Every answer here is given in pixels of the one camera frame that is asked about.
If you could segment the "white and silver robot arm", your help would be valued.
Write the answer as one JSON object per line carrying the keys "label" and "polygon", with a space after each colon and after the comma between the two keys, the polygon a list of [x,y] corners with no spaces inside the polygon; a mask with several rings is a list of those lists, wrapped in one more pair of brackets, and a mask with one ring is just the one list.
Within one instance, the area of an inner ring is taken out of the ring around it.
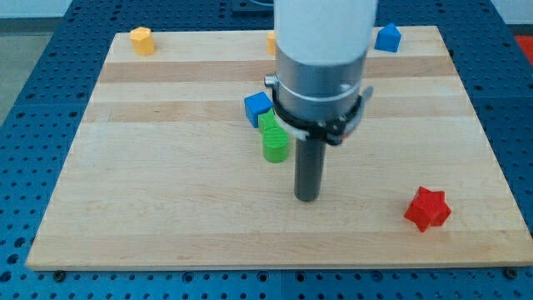
{"label": "white and silver robot arm", "polygon": [[359,90],[376,9],[376,0],[274,1],[278,118],[328,123],[363,107]]}

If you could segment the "yellow block behind arm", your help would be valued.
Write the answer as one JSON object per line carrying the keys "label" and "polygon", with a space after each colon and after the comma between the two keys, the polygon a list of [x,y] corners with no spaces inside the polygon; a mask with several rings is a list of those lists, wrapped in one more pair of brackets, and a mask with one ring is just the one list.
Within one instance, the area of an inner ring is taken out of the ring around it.
{"label": "yellow block behind arm", "polygon": [[266,35],[266,50],[270,55],[276,54],[276,35],[273,30],[269,31]]}

